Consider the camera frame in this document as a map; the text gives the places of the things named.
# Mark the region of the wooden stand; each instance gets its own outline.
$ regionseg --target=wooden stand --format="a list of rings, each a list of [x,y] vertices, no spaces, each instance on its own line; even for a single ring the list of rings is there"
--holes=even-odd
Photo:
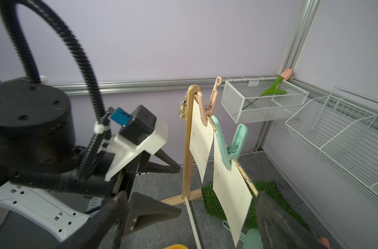
[[[185,197],[187,197],[189,200],[196,200],[202,197],[201,188],[190,191],[193,172],[193,156],[189,151],[189,144],[190,133],[192,129],[193,102],[196,101],[196,92],[201,92],[201,88],[199,86],[191,85],[188,88],[186,101],[185,157],[183,160],[182,194],[162,200],[162,202],[167,203],[171,206],[177,206],[184,203]]]

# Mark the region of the artificial grass mat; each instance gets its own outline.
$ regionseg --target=artificial grass mat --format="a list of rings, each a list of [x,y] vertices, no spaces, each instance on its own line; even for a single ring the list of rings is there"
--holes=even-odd
[[[291,208],[290,204],[282,196],[280,190],[276,186],[276,182],[258,181],[254,182],[256,189],[261,192],[264,191],[269,197],[271,197],[279,206],[281,206],[289,215],[291,215],[301,226],[310,232],[309,225],[304,221],[304,219],[299,215],[294,209]],[[207,184],[201,188],[203,194],[204,204],[206,206],[207,213],[212,216],[226,220],[224,210],[216,197],[215,192],[212,190],[212,184]],[[257,224],[257,214],[255,209],[255,197],[251,200],[250,208],[246,217],[244,225],[248,228],[258,229]]]

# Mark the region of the white mesh basket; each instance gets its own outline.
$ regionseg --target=white mesh basket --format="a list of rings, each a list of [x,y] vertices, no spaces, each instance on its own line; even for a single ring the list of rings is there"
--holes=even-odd
[[[283,80],[278,89],[287,93],[260,97],[276,77],[225,81],[222,106],[235,123],[253,123],[291,117],[304,104],[308,92]]]
[[[378,207],[378,115],[335,96],[315,98],[288,133]]]

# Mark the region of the white rod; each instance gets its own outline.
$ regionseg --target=white rod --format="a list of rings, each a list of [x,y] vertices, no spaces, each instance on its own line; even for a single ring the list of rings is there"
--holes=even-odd
[[[196,247],[197,247],[197,249],[201,249],[199,235],[197,234],[197,229],[196,229],[196,225],[195,225],[195,220],[193,219],[192,210],[190,208],[189,200],[188,200],[187,197],[185,197],[185,203],[186,203],[186,208],[188,210],[190,224],[192,225],[192,231],[193,231],[193,236],[195,237]]]

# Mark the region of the pink clothespin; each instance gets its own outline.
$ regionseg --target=pink clothespin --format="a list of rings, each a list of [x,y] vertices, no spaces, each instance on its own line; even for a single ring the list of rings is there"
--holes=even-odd
[[[214,88],[212,89],[211,98],[208,103],[208,106],[204,106],[204,100],[203,100],[203,94],[201,92],[197,92],[197,100],[199,103],[200,108],[200,115],[201,115],[201,121],[203,122],[203,125],[207,125],[207,115],[212,116],[214,113],[215,105],[216,105],[216,99],[218,97],[218,91],[217,87],[222,84],[222,78],[220,76],[216,77]]]

